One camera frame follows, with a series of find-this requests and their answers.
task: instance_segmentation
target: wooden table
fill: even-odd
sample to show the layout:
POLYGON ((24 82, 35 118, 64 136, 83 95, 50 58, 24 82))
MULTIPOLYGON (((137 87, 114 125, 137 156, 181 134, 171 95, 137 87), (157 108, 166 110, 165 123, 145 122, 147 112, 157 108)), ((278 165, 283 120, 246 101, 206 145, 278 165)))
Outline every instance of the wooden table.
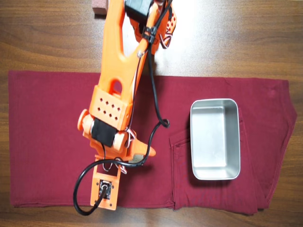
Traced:
POLYGON ((183 208, 13 208, 9 203, 8 70, 100 72, 104 17, 90 1, 0 2, 1 226, 301 226, 303 225, 303 1, 174 1, 177 29, 155 56, 156 74, 288 79, 298 118, 270 208, 248 217, 183 208))

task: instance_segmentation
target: robotic arm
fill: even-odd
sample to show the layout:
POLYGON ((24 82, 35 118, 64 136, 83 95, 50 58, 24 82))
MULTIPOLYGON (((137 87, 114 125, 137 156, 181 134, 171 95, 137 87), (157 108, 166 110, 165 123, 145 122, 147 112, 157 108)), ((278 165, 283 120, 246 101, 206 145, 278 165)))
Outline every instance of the robotic arm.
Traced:
POLYGON ((95 85, 89 110, 83 110, 78 120, 78 130, 90 140, 95 148, 95 162, 78 178, 73 201, 82 215, 91 214, 97 207, 115 210, 121 172, 125 167, 143 165, 148 156, 155 156, 151 148, 152 137, 160 125, 169 127, 161 118, 152 75, 151 55, 159 45, 168 48, 176 27, 176 15, 172 0, 111 0, 104 27, 101 77, 95 85), (122 25, 128 15, 138 46, 128 57, 123 52, 122 25), (134 97, 139 85, 146 55, 154 91, 156 113, 159 123, 151 133, 149 143, 144 144, 131 129, 134 97), (118 167, 117 176, 102 174, 97 165, 111 163, 118 167), (94 168, 89 211, 83 211, 77 202, 77 191, 84 175, 94 168))

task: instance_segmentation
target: hole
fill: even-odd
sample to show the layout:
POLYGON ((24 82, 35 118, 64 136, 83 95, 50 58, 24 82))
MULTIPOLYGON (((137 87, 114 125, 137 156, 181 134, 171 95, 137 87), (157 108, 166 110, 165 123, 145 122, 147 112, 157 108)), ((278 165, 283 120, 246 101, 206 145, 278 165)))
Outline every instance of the hole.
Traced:
POLYGON ((112 93, 121 95, 122 93, 122 84, 119 80, 114 80, 112 83, 112 93))

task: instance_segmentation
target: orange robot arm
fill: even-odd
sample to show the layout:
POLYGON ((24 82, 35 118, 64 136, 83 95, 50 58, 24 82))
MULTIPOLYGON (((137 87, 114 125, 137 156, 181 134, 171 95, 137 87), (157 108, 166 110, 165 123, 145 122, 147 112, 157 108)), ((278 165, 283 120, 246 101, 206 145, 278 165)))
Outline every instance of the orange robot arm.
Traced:
MULTIPOLYGON (((155 156, 153 148, 140 142, 136 133, 130 129, 133 112, 133 101, 137 91, 141 72, 144 66, 146 52, 151 46, 151 52, 155 53, 159 44, 167 44, 171 38, 169 31, 173 32, 176 26, 176 17, 171 12, 163 14, 164 7, 159 1, 149 1, 149 13, 146 28, 153 28, 159 17, 163 14, 164 19, 157 29, 154 40, 149 29, 139 32, 139 22, 131 18, 134 26, 136 40, 139 42, 135 51, 128 57, 123 52, 122 25, 125 17, 125 0, 111 0, 104 27, 103 53, 101 63, 101 77, 95 85, 89 110, 83 110, 78 121, 78 130, 83 131, 83 136, 90 140, 90 146, 97 150, 96 162, 107 159, 113 161, 132 161, 134 156, 146 155, 155 156), (121 90, 115 89, 115 84, 121 85, 121 90)), ((121 174, 121 165, 118 168, 117 176, 101 174, 97 172, 97 165, 94 167, 91 206, 115 210, 121 174)), ((74 204, 79 212, 76 196, 78 186, 75 187, 74 204)))

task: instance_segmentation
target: screw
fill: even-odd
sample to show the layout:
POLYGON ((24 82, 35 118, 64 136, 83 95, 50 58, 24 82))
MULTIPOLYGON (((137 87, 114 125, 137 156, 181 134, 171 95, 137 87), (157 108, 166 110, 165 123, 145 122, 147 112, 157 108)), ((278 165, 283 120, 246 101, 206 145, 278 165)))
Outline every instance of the screw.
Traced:
POLYGON ((137 56, 138 56, 138 58, 141 58, 142 57, 142 52, 138 51, 137 56))

